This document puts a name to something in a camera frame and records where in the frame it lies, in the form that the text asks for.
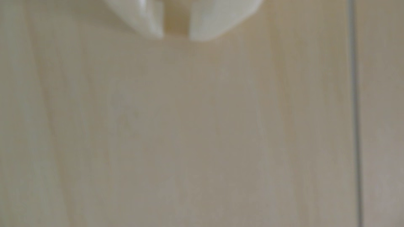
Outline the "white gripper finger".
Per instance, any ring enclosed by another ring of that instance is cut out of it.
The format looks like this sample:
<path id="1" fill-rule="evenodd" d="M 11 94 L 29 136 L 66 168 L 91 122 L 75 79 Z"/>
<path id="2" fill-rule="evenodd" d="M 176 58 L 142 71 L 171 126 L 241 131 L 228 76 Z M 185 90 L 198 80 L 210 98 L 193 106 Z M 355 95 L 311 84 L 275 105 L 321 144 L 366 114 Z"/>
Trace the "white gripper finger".
<path id="1" fill-rule="evenodd" d="M 197 0 L 191 5 L 189 39 L 207 42 L 254 15 L 263 0 Z"/>
<path id="2" fill-rule="evenodd" d="M 164 38 L 164 3 L 160 0 L 105 0 L 134 31 L 149 39 Z"/>

